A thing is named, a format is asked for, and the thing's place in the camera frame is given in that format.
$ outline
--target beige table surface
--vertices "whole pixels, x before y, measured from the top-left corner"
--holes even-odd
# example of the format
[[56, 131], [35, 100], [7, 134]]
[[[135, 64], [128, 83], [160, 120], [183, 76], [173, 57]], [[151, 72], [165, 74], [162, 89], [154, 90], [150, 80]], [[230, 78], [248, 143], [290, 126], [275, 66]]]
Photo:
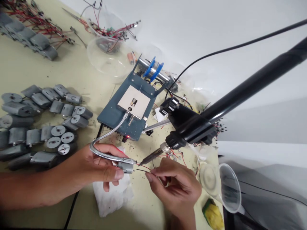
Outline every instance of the beige table surface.
[[[81, 23], [65, 14], [61, 7], [68, 9], [61, 2], [56, 0], [36, 0], [45, 15], [52, 18], [53, 23], [58, 23], [63, 29], [69, 30], [70, 26], [77, 29], [79, 36], [89, 42], [93, 35], [85, 32]], [[53, 87], [55, 84], [63, 84], [72, 93], [82, 95], [84, 105], [93, 111], [94, 116], [90, 120], [87, 128], [78, 130], [78, 146], [81, 148], [92, 141], [98, 132], [100, 124], [96, 118], [107, 104], [110, 96], [118, 89], [119, 85], [114, 85], [101, 75], [88, 61], [86, 49], [76, 36], [70, 36], [76, 40], [76, 45], [63, 44], [59, 49], [59, 57], [55, 61], [44, 59], [30, 49], [24, 48], [20, 43], [14, 42], [5, 36], [0, 36], [0, 94], [6, 92], [20, 93], [26, 87], [36, 84], [40, 87]], [[160, 105], [165, 93], [161, 93], [156, 100]], [[45, 112], [41, 117], [36, 118], [35, 127], [42, 125], [59, 125], [62, 121], [60, 115], [53, 115]], [[152, 125], [156, 121], [152, 116], [148, 119], [148, 124]], [[173, 130], [172, 125], [167, 125], [163, 129], [155, 129], [152, 136], [143, 134], [138, 142], [127, 141], [122, 143], [122, 137], [118, 134], [111, 135], [104, 142], [112, 143], [116, 146], [124, 146], [126, 154], [137, 161], [141, 161], [145, 156], [157, 149], [165, 141], [165, 137]], [[217, 151], [209, 147], [208, 152], [212, 152], [207, 162], [217, 165]], [[197, 158], [188, 148], [182, 149], [184, 160], [189, 168], [196, 171]], [[155, 165], [159, 165], [161, 157], [154, 160]], [[5, 169], [7, 163], [0, 162], [0, 171], [8, 172]], [[141, 171], [136, 171], [130, 175], [133, 186], [134, 198], [120, 210], [100, 218], [96, 199], [92, 185], [83, 188], [78, 196], [75, 208], [68, 228], [70, 229], [163, 229], [166, 225], [166, 212], [160, 200], [152, 193], [149, 183]], [[58, 228], [64, 227], [73, 195], [64, 199], [59, 204], [52, 207], [43, 207], [27, 211], [8, 211], [4, 213], [4, 219], [11, 227], [28, 228]], [[201, 197], [195, 205], [197, 229], [211, 229], [203, 214], [202, 207], [209, 198], [203, 190]], [[221, 213], [223, 213], [221, 203], [218, 203]]]

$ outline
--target flexible metal arm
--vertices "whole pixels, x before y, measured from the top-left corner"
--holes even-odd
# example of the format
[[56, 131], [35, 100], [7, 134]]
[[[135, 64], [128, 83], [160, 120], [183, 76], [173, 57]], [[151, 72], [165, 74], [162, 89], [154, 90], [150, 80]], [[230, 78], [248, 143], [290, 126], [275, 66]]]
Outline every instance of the flexible metal arm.
[[130, 158], [122, 158], [122, 157], [116, 157], [116, 156], [113, 156], [113, 155], [110, 155], [110, 154], [106, 154], [106, 153], [103, 153], [103, 152], [100, 152], [98, 149], [95, 148], [94, 144], [96, 144], [98, 141], [104, 139], [105, 137], [109, 136], [110, 134], [114, 133], [122, 124], [123, 122], [125, 121], [125, 119], [128, 117], [128, 113], [125, 113], [123, 119], [121, 120], [121, 122], [118, 124], [118, 126], [116, 126], [114, 129], [112, 129], [110, 132], [108, 132], [107, 134], [104, 134], [103, 136], [101, 137], [98, 137], [97, 139], [93, 140], [92, 143], [90, 144], [90, 150], [96, 154], [97, 156], [100, 156], [104, 159], [107, 159], [107, 160], [111, 160], [111, 161], [118, 161], [118, 162], [123, 162], [123, 163], [126, 163], [126, 164], [136, 164], [137, 161], [136, 160], [133, 160], [133, 159], [130, 159]]

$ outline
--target fingernail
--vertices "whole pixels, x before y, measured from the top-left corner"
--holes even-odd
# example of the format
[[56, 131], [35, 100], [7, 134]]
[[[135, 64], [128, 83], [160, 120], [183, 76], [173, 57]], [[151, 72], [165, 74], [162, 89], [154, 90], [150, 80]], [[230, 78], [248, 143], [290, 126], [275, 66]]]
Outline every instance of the fingernail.
[[149, 182], [152, 182], [152, 181], [153, 181], [153, 179], [152, 179], [151, 176], [149, 175], [149, 172], [146, 172], [146, 173], [145, 173], [145, 176], [147, 177], [147, 180], [148, 180]]
[[115, 180], [120, 180], [123, 177], [124, 177], [124, 171], [122, 169], [116, 170], [114, 179]]

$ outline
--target blue spool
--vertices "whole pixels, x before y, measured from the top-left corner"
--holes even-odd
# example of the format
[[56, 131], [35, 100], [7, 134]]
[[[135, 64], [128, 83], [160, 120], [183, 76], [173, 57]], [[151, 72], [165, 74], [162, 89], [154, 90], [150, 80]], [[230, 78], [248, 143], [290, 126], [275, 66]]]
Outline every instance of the blue spool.
[[145, 71], [145, 73], [144, 73], [144, 77], [146, 77], [148, 74], [149, 74], [149, 72], [150, 72], [150, 70], [151, 70], [151, 68], [154, 66], [154, 63], [155, 63], [155, 59], [156, 57], [153, 57], [153, 59], [152, 59], [152, 61], [151, 61], [151, 63], [150, 63], [150, 65], [149, 65], [149, 67], [148, 67], [148, 69]]
[[164, 63], [162, 62], [158, 68], [156, 69], [156, 72], [153, 74], [153, 76], [150, 78], [150, 83], [155, 80], [155, 78], [158, 76], [158, 74], [160, 73], [160, 71], [162, 70]]

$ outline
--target small electronic component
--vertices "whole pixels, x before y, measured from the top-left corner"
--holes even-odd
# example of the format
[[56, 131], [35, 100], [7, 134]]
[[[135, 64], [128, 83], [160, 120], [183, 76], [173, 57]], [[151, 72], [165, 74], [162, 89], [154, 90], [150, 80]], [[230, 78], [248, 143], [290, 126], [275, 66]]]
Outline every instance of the small electronic component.
[[51, 104], [51, 101], [49, 101], [43, 94], [41, 93], [34, 93], [31, 96], [31, 99], [38, 104], [39, 107], [43, 109], [47, 109], [48, 106]]
[[74, 111], [74, 106], [73, 105], [70, 105], [70, 104], [65, 104], [63, 106], [63, 109], [61, 111], [61, 114], [64, 116], [64, 117], [70, 117], [72, 114], [73, 114], [73, 111]]
[[39, 53], [50, 61], [53, 61], [58, 56], [57, 50], [52, 46], [48, 46], [44, 50], [39, 51]]
[[79, 126], [80, 128], [85, 128], [89, 125], [89, 121], [80, 115], [75, 115], [71, 117], [71, 123], [73, 125]]
[[49, 111], [52, 113], [60, 114], [62, 112], [63, 107], [64, 107], [64, 103], [61, 102], [61, 100], [59, 101], [54, 100], [50, 106]]
[[28, 27], [25, 27], [22, 31], [17, 33], [17, 36], [22, 40], [22, 44], [26, 46], [32, 46], [31, 38], [34, 37], [36, 33]]
[[60, 155], [67, 155], [73, 153], [77, 149], [77, 143], [64, 143], [58, 147], [58, 153]]
[[57, 149], [62, 144], [61, 138], [52, 137], [47, 141], [47, 147], [50, 149]]
[[31, 37], [30, 41], [34, 46], [36, 46], [39, 50], [44, 50], [48, 46], [50, 46], [49, 39], [46, 38], [43, 34], [36, 34], [35, 36]]
[[4, 103], [2, 105], [2, 110], [20, 117], [29, 117], [34, 112], [32, 107], [13, 101]]
[[66, 132], [66, 128], [64, 126], [55, 126], [51, 130], [51, 134], [53, 136], [62, 136]]
[[76, 131], [79, 128], [78, 126], [76, 126], [76, 125], [71, 123], [71, 117], [69, 117], [66, 120], [64, 120], [62, 122], [62, 125], [67, 127], [67, 128], [69, 128], [69, 129], [71, 129], [71, 130], [73, 130], [73, 131]]
[[2, 94], [1, 98], [4, 101], [4, 103], [10, 102], [10, 101], [17, 102], [17, 103], [22, 102], [22, 97], [16, 93], [5, 93], [5, 94]]
[[8, 130], [0, 131], [0, 149], [6, 148], [9, 145], [9, 136]]
[[30, 150], [27, 149], [24, 144], [15, 145], [8, 149], [0, 151], [0, 161], [12, 160], [29, 152]]
[[49, 101], [54, 101], [54, 100], [60, 100], [61, 96], [54, 91], [53, 88], [46, 87], [42, 90], [42, 94], [49, 100]]
[[24, 100], [21, 103], [24, 105], [31, 106], [33, 108], [34, 110], [32, 114], [33, 117], [40, 115], [44, 111], [42, 108], [38, 107], [32, 100]]
[[75, 103], [75, 104], [81, 104], [82, 103], [82, 97], [73, 95], [73, 94], [67, 94], [66, 95], [66, 101], [70, 103]]
[[25, 26], [20, 21], [13, 20], [13, 22], [6, 24], [5, 28], [7, 29], [8, 32], [15, 35], [19, 31], [22, 31], [25, 28]]
[[42, 127], [42, 135], [41, 135], [41, 142], [47, 142], [50, 138], [53, 137], [51, 134], [51, 130], [54, 126], [43, 126]]
[[67, 94], [69, 94], [70, 92], [68, 91], [68, 89], [66, 89], [63, 85], [55, 85], [54, 86], [54, 90], [62, 97], [65, 98], [65, 96]]
[[34, 123], [33, 117], [18, 117], [7, 114], [1, 118], [0, 125], [3, 128], [29, 127]]
[[25, 143], [27, 139], [27, 128], [11, 128], [10, 129], [10, 137], [9, 144], [13, 144], [13, 146], [21, 143]]
[[78, 139], [78, 135], [72, 132], [64, 133], [61, 137], [61, 141], [66, 144], [74, 142], [77, 139]]
[[81, 108], [81, 106], [76, 105], [73, 111], [73, 114], [71, 116], [77, 115], [78, 110]]
[[38, 144], [41, 142], [41, 129], [31, 129], [27, 131], [27, 140], [26, 145], [32, 147], [32, 145]]
[[15, 159], [11, 160], [8, 163], [7, 168], [9, 170], [15, 171], [15, 170], [19, 170], [19, 169], [22, 169], [22, 168], [30, 165], [30, 160], [34, 156], [34, 154], [36, 154], [36, 152], [27, 153], [25, 155], [22, 155], [20, 157], [17, 157]]
[[44, 151], [37, 152], [30, 160], [31, 165], [39, 165], [52, 168], [56, 164], [57, 154]]
[[41, 92], [42, 92], [42, 89], [37, 87], [36, 85], [32, 85], [26, 88], [25, 90], [21, 91], [21, 93], [28, 98], [31, 98], [33, 94], [38, 94]]
[[93, 117], [93, 113], [85, 107], [80, 107], [77, 111], [77, 115], [80, 115], [84, 117], [85, 119], [90, 119]]

